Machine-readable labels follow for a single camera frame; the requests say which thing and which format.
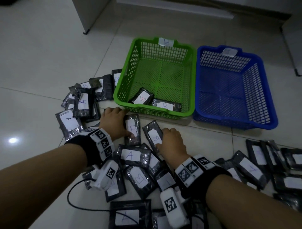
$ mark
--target hand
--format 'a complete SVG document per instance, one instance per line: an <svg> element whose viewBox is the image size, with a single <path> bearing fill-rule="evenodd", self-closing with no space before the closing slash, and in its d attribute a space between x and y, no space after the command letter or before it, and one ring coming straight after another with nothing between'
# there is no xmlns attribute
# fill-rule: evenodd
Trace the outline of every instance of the hand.
<svg viewBox="0 0 302 229"><path fill-rule="evenodd" d="M182 136L176 129L164 128L162 132L164 133L162 143L156 144L156 147L168 164L177 169L180 164L191 156L187 154Z"/></svg>
<svg viewBox="0 0 302 229"><path fill-rule="evenodd" d="M108 107L102 113L99 128L103 128L110 135L112 141L121 137L135 137L133 133L124 128L124 116L127 112L127 110L122 110L119 107L114 109Z"/></svg>

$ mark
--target person's right hand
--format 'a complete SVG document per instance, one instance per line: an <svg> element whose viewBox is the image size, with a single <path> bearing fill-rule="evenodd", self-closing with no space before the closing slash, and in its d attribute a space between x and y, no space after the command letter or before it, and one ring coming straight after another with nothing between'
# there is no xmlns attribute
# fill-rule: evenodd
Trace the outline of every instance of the person's right hand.
<svg viewBox="0 0 302 229"><path fill-rule="evenodd" d="M182 136L176 129L164 128L162 132L164 133L162 143L156 144L156 147L167 163L176 169L191 156L187 154Z"/></svg>

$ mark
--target green plastic basket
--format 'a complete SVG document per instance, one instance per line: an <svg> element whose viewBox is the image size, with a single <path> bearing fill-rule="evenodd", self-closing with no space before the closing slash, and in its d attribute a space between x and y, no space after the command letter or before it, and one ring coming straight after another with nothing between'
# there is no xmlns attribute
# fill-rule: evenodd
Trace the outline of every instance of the green plastic basket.
<svg viewBox="0 0 302 229"><path fill-rule="evenodd" d="M173 119L190 116L195 104L196 55L195 48L176 40L170 47L159 45L158 37L134 39L114 91L114 101L132 112ZM128 103L141 87L153 93L154 98L181 103L182 111Z"/></svg>

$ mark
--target white electronic device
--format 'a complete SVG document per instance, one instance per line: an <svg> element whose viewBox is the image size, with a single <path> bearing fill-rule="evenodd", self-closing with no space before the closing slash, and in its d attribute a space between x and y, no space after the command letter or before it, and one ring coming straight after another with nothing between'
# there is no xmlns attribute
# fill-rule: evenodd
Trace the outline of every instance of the white electronic device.
<svg viewBox="0 0 302 229"><path fill-rule="evenodd" d="M101 190L108 190L112 179L116 175L118 164L113 160L108 160L101 169L97 169L95 175L92 177L96 181L91 181L91 187L96 187Z"/></svg>
<svg viewBox="0 0 302 229"><path fill-rule="evenodd" d="M187 213L177 196L173 188L168 188L160 193L160 200L164 206L168 222L174 229L179 229L190 223Z"/></svg>

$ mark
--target person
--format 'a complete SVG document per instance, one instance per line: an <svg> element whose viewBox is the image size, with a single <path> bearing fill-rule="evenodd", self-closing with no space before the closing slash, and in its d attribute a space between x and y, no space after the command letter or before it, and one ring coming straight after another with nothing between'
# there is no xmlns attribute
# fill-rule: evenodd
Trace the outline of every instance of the person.
<svg viewBox="0 0 302 229"><path fill-rule="evenodd" d="M100 120L114 141L133 137L123 126L126 110L107 108ZM167 163L177 169L191 158L180 133L163 129L162 144L157 145ZM79 144L69 143L29 158L0 171L0 228L28 228L51 203L80 175L89 155ZM200 176L200 188L208 178ZM226 228L301 228L302 215L283 203L233 179L222 172L213 176L204 189L205 202Z"/></svg>

